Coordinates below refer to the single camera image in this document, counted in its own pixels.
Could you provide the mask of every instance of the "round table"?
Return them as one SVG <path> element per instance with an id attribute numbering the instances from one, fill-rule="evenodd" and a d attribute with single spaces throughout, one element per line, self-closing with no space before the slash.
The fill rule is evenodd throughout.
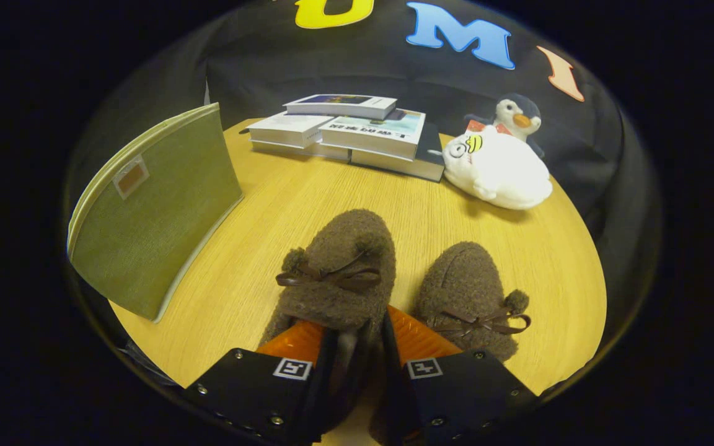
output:
<path id="1" fill-rule="evenodd" d="M 557 181 L 530 211 L 509 211 L 448 183 L 345 161 L 253 152 L 247 119 L 224 132 L 244 200 L 227 216 L 183 277 L 158 324 L 112 304 L 142 351 L 170 378 L 189 386 L 235 347 L 255 349 L 274 310 L 275 282 L 290 248 L 306 247 L 335 215 L 376 212 L 393 234 L 397 277 L 390 304 L 409 311 L 428 266 L 459 241 L 484 246 L 504 291 L 525 291 L 532 325 L 513 335 L 519 351 L 505 366 L 533 393 L 568 378 L 597 351 L 606 288 L 597 250 Z M 443 145 L 452 136 L 441 135 Z M 376 375 L 382 375 L 376 368 Z M 323 444 L 375 444 L 368 420 L 379 384 Z"/>

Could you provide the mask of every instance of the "blue letter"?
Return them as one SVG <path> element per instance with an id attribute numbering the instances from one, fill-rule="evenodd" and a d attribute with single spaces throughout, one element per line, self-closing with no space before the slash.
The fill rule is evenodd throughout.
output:
<path id="1" fill-rule="evenodd" d="M 473 20 L 470 25 L 462 26 L 450 12 L 439 6 L 419 2 L 408 2 L 407 6 L 417 12 L 415 33 L 406 39 L 412 45 L 441 47 L 443 42 L 437 38 L 439 28 L 454 50 L 461 53 L 473 40 L 478 39 L 478 48 L 473 50 L 473 56 L 507 70 L 514 69 L 514 63 L 508 58 L 506 44 L 506 37 L 511 36 L 511 33 L 500 26 L 485 20 Z"/>

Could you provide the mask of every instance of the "ribbon bow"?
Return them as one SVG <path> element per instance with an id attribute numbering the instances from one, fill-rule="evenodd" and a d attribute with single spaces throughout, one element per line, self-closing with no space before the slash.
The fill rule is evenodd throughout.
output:
<path id="1" fill-rule="evenodd" d="M 325 268 L 315 270 L 311 268 L 307 261 L 302 262 L 294 269 L 295 271 L 278 274 L 276 277 L 277 285 L 300 286 L 310 282 L 329 282 L 345 290 L 364 291 L 382 282 L 379 269 L 363 268 L 359 271 L 343 272 L 343 270 L 349 268 L 349 266 L 359 260 L 363 254 L 365 254 L 365 251 L 357 254 L 357 257 L 354 257 L 354 259 L 350 260 L 346 265 L 331 271 Z"/>
<path id="2" fill-rule="evenodd" d="M 503 334 L 514 334 L 522 333 L 525 328 L 531 326 L 531 319 L 526 314 L 512 314 L 512 309 L 508 307 L 500 308 L 494 313 L 488 314 L 487 316 L 471 317 L 470 315 L 461 313 L 458 310 L 454 310 L 451 307 L 446 307 L 442 313 L 448 316 L 455 317 L 459 319 L 457 322 L 452 322 L 450 324 L 443 324 L 435 328 L 436 332 L 462 332 L 460 336 L 465 336 L 473 330 L 478 328 L 486 328 L 487 330 L 492 330 L 493 332 L 503 333 Z M 525 321 L 525 327 L 514 328 L 507 325 L 500 325 L 497 322 L 511 319 L 513 317 L 519 317 Z"/>

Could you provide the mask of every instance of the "yellow letter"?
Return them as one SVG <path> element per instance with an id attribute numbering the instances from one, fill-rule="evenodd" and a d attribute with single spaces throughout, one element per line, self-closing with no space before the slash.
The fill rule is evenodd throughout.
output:
<path id="1" fill-rule="evenodd" d="M 324 14 L 327 0 L 299 0 L 294 5 L 297 9 L 297 26 L 300 28 L 318 29 L 333 26 L 351 25 L 371 15 L 374 10 L 374 0 L 351 0 L 351 9 L 342 14 Z"/>
<path id="2" fill-rule="evenodd" d="M 555 88 L 569 94 L 569 96 L 572 96 L 572 98 L 580 102 L 586 101 L 583 97 L 583 93 L 578 90 L 578 85 L 575 84 L 575 77 L 572 75 L 572 64 L 566 62 L 566 60 L 558 54 L 553 53 L 553 51 L 542 48 L 539 45 L 536 45 L 536 48 L 547 56 L 547 60 L 550 61 L 550 67 L 553 68 L 553 74 L 550 76 L 550 84 L 555 85 Z"/>

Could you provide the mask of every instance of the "green folder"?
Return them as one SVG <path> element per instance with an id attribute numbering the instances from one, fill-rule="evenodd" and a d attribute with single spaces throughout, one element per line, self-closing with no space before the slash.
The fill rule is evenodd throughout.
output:
<path id="1" fill-rule="evenodd" d="M 68 224 L 68 258 L 102 296 L 158 322 L 243 197 L 219 104 L 190 110 L 147 130 L 97 172 Z"/>

